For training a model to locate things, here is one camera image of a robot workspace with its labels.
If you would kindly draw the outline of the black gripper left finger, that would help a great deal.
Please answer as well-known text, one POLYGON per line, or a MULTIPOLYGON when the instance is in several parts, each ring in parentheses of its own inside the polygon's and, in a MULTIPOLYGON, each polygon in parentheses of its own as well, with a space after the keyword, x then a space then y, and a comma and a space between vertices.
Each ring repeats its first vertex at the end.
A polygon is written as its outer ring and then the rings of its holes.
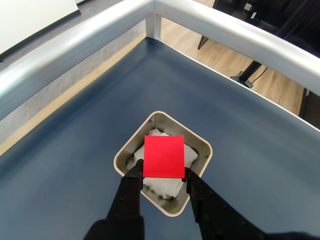
POLYGON ((138 160, 122 178, 106 218, 96 221, 85 240, 143 240, 144 218, 140 214, 143 163, 138 160))

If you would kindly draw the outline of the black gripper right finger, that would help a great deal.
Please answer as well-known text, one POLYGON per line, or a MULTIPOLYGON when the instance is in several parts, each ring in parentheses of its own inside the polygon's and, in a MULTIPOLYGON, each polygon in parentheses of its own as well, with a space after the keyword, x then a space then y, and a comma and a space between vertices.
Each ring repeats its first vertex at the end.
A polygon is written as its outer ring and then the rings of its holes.
POLYGON ((187 167, 184 182, 203 240, 268 239, 265 232, 249 222, 187 167))

